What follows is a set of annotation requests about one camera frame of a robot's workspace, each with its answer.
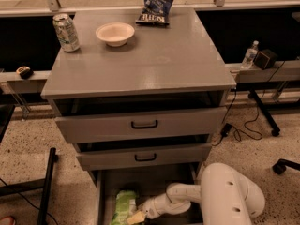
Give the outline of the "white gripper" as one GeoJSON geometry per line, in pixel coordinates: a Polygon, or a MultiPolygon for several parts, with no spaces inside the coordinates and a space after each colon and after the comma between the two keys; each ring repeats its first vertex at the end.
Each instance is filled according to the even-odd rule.
{"type": "Polygon", "coordinates": [[[127,219],[127,225],[135,225],[146,218],[155,219],[164,214],[173,214],[172,202],[166,194],[149,198],[139,206],[139,210],[127,219]]]}

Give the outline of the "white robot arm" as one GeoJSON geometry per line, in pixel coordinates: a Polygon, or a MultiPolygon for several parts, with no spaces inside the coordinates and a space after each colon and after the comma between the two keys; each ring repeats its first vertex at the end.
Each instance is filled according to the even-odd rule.
{"type": "Polygon", "coordinates": [[[142,203],[127,225],[182,214],[192,203],[200,206],[203,225],[252,225],[251,219],[264,210],[265,197],[257,184],[234,168],[213,163],[203,170],[199,185],[171,183],[164,193],[142,203]]]}

